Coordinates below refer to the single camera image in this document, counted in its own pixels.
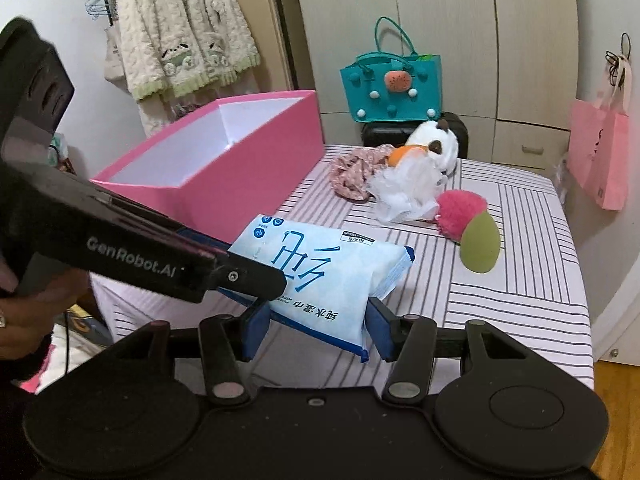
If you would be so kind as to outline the person's left hand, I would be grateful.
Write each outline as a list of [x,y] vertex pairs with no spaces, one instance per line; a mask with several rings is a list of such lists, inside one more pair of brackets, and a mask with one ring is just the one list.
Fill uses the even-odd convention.
[[38,294],[1,299],[1,359],[21,359],[35,352],[51,333],[54,319],[73,307],[88,288],[89,274],[70,269]]

